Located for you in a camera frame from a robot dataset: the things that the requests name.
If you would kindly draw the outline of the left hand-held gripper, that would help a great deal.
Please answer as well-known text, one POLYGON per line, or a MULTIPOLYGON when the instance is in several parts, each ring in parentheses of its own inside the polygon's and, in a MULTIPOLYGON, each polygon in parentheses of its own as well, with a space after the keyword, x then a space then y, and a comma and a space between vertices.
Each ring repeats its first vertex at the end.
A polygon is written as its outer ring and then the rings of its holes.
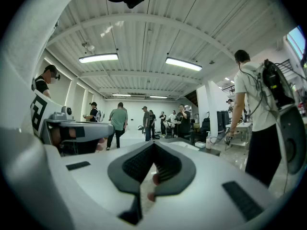
POLYGON ((59 140, 70 142, 87 142, 106 138, 114 134, 114 127, 108 123, 99 122, 75 122, 72 114, 68 114, 70 108, 55 103, 38 90, 34 90, 35 98, 31 104, 31 119, 34 134, 44 144, 52 145, 59 140), (60 128, 74 129, 73 138, 60 137, 60 128))

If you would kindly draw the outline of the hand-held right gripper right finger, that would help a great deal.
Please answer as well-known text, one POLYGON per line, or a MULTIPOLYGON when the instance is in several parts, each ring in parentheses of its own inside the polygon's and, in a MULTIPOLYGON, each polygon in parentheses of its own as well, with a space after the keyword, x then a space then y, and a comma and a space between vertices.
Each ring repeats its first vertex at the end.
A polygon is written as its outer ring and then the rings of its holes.
POLYGON ((224 159, 170 144, 196 167, 178 195, 158 196, 142 230, 273 230, 279 200, 268 188, 224 159))

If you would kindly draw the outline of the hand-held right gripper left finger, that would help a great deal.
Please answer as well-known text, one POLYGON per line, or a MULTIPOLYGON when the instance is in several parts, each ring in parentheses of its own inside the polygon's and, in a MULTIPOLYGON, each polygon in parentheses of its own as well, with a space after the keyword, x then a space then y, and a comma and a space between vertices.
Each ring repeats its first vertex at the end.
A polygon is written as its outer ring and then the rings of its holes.
POLYGON ((49 230, 155 230, 142 217, 140 182, 119 165, 154 148, 142 142, 112 152, 61 157, 46 145, 44 225, 49 230))

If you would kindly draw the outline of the black sink counter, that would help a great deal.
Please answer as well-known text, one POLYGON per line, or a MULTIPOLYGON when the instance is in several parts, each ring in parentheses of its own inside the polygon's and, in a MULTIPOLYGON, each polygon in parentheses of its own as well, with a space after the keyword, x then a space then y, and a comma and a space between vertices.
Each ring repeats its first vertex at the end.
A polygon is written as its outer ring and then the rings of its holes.
POLYGON ((167 139, 163 138, 163 139, 159 139, 158 141, 164 142, 164 143, 167 143, 167 144, 172 143, 172 144, 182 146, 182 147, 185 147, 185 148, 188 148, 188 149, 208 153, 208 154, 211 154, 211 155, 214 155, 214 156, 217 156, 217 157, 219 157, 220 153, 221 153, 219 150, 216 150, 216 149, 207 149, 205 147, 203 147, 203 148, 196 147, 195 145, 191 145, 188 140, 183 139, 183 138, 167 138, 167 139))

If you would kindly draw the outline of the black office chair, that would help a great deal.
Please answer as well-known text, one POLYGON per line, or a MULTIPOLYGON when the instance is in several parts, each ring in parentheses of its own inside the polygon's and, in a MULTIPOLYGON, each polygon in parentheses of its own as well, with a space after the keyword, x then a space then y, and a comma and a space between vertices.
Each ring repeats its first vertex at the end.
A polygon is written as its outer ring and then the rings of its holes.
POLYGON ((210 118, 204 118, 200 127, 200 134, 202 139, 206 139, 208 132, 210 131, 210 118))

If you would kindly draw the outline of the black monitor screens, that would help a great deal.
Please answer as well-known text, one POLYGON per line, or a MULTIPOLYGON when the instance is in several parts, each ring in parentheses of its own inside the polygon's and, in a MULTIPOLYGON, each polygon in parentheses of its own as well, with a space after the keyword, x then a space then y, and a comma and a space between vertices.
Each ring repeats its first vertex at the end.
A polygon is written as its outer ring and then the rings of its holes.
POLYGON ((229 113, 227 111, 217 111, 218 132, 226 130, 226 125, 230 124, 229 113))

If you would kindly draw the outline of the white metal table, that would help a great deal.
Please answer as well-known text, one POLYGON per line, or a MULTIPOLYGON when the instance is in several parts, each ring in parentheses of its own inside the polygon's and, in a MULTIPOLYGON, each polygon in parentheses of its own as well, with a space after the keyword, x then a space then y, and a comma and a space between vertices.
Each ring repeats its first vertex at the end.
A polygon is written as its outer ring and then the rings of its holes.
POLYGON ((239 123, 234 131, 234 138, 231 147, 240 147, 247 152, 252 133, 252 123, 239 123))

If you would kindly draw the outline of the person's white shirt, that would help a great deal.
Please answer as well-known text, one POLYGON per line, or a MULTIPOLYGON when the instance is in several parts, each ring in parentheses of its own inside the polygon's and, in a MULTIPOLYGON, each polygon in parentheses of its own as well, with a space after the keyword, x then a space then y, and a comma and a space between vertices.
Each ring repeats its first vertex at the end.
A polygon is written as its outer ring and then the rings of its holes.
POLYGON ((31 83, 38 60, 71 0, 25 0, 0 42, 0 133, 31 125, 31 83))

